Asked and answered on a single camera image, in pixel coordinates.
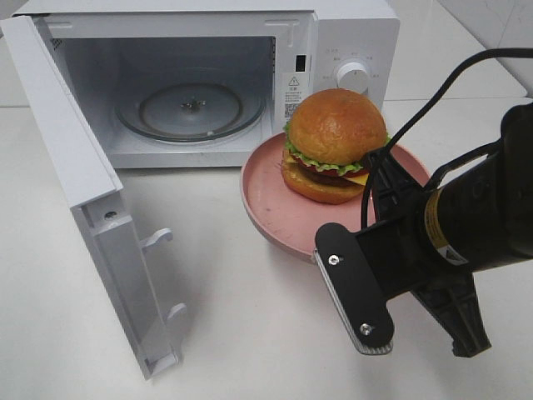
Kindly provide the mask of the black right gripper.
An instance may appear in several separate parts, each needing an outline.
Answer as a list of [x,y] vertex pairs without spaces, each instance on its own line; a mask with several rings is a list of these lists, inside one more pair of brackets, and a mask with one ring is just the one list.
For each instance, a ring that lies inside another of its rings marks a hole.
[[353,293],[361,307],[383,307],[411,294],[445,329],[456,357],[472,358],[491,347],[481,318],[473,274],[445,230],[454,203],[445,188],[423,190],[429,174],[405,149],[392,149],[374,177],[369,197],[376,222],[356,234],[361,254]]

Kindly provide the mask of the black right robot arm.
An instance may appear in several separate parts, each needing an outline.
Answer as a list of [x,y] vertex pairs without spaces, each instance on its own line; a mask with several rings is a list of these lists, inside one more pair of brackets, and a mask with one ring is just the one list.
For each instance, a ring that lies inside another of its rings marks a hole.
[[515,106],[501,135],[417,183],[389,149],[371,158],[376,222],[356,235],[388,300],[411,292],[471,358],[489,348],[473,274],[532,257],[532,106]]

